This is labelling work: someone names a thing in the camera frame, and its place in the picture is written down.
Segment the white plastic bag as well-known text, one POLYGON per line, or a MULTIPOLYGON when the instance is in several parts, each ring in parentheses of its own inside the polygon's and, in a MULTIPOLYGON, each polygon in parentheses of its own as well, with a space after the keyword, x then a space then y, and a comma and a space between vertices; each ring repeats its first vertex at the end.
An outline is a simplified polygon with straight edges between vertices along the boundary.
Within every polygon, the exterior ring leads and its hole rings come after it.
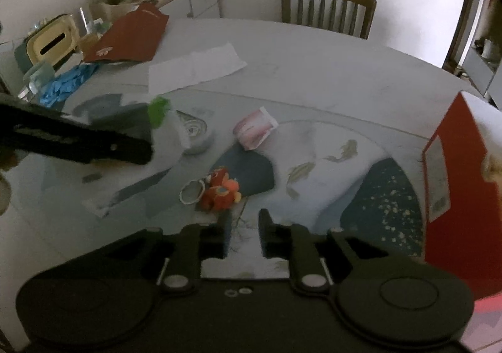
POLYGON ((108 94, 87 100, 71 114, 128 140, 114 144, 117 159, 78 166, 73 177, 87 211, 104 217, 111 209, 155 185, 181 159, 189 140, 167 98, 108 94))

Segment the orange red plush keychain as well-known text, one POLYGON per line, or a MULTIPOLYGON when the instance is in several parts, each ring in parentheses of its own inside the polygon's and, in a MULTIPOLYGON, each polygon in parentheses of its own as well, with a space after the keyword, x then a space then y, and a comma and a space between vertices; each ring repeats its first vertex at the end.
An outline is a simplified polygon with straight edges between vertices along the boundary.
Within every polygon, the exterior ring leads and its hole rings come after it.
POLYGON ((231 209, 243 198, 240 185, 232 179, 225 167, 215 168, 201 179, 187 182, 179 192, 179 201, 193 205, 207 213, 217 213, 231 209))

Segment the pink tissue packet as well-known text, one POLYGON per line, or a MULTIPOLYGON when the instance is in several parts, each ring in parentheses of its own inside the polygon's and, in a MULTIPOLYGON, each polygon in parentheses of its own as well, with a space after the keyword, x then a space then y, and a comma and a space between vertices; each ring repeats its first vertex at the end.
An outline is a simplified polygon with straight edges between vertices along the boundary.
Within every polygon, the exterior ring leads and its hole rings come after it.
POLYGON ((276 119, 262 106, 242 119, 232 133, 244 150, 255 150, 277 127, 276 119))

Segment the red cardboard shoe box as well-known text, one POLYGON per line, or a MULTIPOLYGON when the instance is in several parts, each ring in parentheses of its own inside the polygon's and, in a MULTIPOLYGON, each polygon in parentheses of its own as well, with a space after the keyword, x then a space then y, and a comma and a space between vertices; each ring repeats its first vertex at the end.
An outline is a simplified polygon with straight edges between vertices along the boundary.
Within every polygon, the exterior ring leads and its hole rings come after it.
POLYGON ((501 159, 501 112, 461 91, 422 152, 425 261, 476 299, 501 291, 501 189, 481 175, 488 153, 501 159))

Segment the yellow plush toy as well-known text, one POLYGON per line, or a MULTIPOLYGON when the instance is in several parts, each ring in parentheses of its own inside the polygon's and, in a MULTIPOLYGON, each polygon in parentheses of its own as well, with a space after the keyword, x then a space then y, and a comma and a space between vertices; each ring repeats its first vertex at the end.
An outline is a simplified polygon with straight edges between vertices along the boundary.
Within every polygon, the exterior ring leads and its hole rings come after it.
POLYGON ((501 159, 488 153, 482 162, 481 175, 486 182, 494 183, 499 189, 502 186, 501 159))

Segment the blue gloves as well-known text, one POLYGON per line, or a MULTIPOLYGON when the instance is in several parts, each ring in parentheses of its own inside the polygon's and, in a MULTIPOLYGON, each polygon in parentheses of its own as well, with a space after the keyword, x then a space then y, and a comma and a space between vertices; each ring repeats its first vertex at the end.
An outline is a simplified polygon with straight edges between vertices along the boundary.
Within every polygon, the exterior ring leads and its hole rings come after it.
POLYGON ((55 77, 43 89, 39 104, 52 108, 67 100, 100 68, 99 64, 79 64, 55 77))

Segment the yellow tissue box holder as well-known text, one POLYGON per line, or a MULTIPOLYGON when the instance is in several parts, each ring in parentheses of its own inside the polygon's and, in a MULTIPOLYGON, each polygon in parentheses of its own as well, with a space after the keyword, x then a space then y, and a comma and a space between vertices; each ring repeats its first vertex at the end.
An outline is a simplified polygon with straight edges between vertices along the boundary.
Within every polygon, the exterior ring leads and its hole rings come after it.
POLYGON ((60 14, 28 36, 14 50, 16 62, 23 73, 45 61, 59 69, 78 47, 80 34, 71 14, 60 14))

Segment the white paper sheet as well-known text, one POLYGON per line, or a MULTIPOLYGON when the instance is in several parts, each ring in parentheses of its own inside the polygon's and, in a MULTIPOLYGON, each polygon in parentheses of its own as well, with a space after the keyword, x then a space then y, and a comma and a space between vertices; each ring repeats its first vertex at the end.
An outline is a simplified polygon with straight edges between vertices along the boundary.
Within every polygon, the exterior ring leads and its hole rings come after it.
POLYGON ((168 92, 205 83, 238 72, 247 63, 242 60, 234 47, 225 45, 151 65, 148 74, 150 95, 168 92))

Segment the red paper bag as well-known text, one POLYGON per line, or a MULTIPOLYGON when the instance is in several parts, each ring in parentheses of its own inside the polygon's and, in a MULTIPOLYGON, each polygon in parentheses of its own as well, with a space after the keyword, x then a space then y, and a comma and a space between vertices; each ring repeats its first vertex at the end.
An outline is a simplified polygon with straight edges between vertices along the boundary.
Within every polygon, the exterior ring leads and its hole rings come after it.
POLYGON ((151 61, 168 24, 169 16, 150 3, 117 19, 83 55, 85 63, 151 61))

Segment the white drawer sideboard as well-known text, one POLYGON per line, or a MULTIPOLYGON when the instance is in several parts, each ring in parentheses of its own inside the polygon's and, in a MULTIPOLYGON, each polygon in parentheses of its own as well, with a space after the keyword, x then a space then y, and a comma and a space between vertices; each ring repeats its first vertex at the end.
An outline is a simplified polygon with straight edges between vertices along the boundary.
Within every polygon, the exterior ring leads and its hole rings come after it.
POLYGON ((156 0, 156 7, 171 19, 219 19, 220 0, 156 0))

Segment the dark wooden slatted chair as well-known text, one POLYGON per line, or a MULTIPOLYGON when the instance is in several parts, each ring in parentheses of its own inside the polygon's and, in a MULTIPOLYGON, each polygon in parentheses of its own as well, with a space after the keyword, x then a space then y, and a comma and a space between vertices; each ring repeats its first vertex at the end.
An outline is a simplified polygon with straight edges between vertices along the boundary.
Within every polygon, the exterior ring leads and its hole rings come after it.
POLYGON ((282 22, 367 39, 376 0, 281 0, 282 22))

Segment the white wall cabinet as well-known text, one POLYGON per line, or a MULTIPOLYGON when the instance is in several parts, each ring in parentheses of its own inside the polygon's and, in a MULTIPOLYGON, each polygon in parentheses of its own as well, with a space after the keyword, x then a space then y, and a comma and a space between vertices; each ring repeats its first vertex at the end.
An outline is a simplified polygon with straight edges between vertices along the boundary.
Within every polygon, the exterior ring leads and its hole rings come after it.
POLYGON ((494 59, 485 58, 476 45, 469 48, 463 62, 463 70, 470 79, 472 86, 497 109, 501 109, 501 51, 499 47, 488 40, 483 43, 488 46, 489 53, 494 53, 494 59))

